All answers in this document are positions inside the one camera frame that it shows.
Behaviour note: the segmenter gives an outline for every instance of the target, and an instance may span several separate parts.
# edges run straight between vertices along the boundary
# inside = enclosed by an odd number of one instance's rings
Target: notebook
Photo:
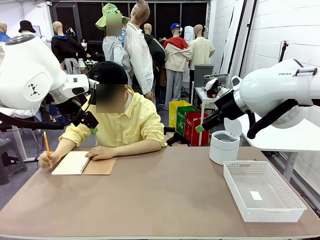
[[[94,161],[87,151],[69,152],[52,171],[52,175],[110,175],[116,158]]]

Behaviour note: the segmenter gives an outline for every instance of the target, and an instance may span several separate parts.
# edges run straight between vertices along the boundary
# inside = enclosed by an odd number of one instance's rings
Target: white basket
[[[297,222],[307,209],[267,161],[225,161],[223,176],[245,222]]]

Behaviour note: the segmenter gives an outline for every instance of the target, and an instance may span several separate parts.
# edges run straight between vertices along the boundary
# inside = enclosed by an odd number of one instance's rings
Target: gray stool
[[[2,160],[2,154],[11,149],[14,151],[18,163],[6,167],[6,169]],[[9,183],[9,174],[14,173],[20,168],[22,168],[24,171],[27,171],[27,166],[18,151],[16,143],[12,142],[9,138],[0,138],[0,185]]]

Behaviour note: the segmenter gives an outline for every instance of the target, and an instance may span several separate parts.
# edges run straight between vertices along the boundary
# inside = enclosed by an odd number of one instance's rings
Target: green bucket hat
[[[106,27],[106,14],[121,14],[121,12],[118,10],[118,8],[112,4],[112,3],[107,3],[103,8],[102,8],[102,17],[95,23],[95,26],[104,31]],[[126,25],[128,23],[128,18],[125,16],[122,16],[122,24]]]

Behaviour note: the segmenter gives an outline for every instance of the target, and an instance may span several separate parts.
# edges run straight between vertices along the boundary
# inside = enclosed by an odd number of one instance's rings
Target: hand
[[[112,159],[117,156],[116,149],[112,147],[96,146],[90,149],[90,151],[85,155],[87,158],[92,158],[92,160],[106,160]]]
[[[60,156],[56,153],[56,152],[51,152],[50,157],[48,157],[48,152],[44,151],[43,153],[41,153],[40,155],[40,167],[41,168],[48,168],[50,166],[50,163],[52,165],[55,165],[59,160],[60,160]]]
[[[150,101],[152,101],[154,99],[154,95],[152,94],[152,92],[148,92],[144,96],[145,96],[146,99],[149,99]]]

